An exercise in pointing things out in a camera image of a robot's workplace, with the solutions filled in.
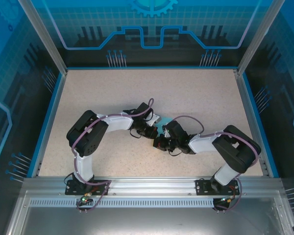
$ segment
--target beige tabletop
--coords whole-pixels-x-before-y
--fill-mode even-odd
[[[66,176],[73,172],[73,154],[66,134],[86,110],[118,113],[137,108],[151,97],[156,114],[167,118],[194,116],[204,124],[204,134],[233,124],[251,137],[232,70],[71,70],[39,175]],[[201,130],[191,119],[178,121],[189,134]],[[172,157],[153,148],[152,140],[135,139],[129,131],[105,134],[93,154],[96,176],[211,176],[223,164],[217,151]],[[263,175],[259,163],[246,175]]]

